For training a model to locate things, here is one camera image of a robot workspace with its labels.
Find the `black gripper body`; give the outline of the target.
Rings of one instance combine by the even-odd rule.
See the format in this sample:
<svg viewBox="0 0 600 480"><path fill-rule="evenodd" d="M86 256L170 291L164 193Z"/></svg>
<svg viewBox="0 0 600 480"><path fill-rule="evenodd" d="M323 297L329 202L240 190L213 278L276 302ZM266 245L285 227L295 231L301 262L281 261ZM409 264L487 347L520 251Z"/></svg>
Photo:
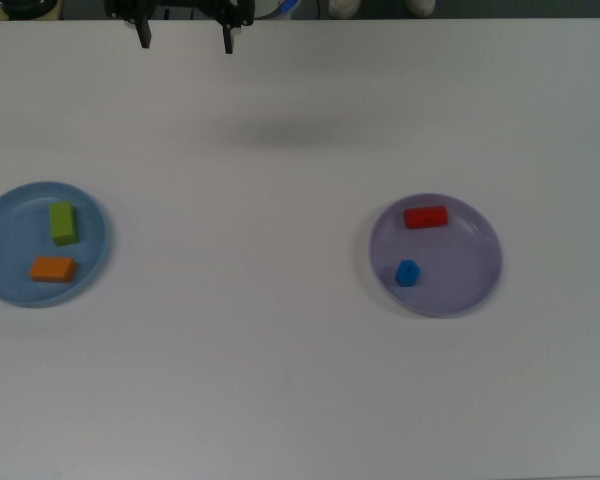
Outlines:
<svg viewBox="0 0 600 480"><path fill-rule="evenodd" d="M196 9L200 11L211 11L215 2L211 0L158 0L157 4L168 8Z"/></svg>

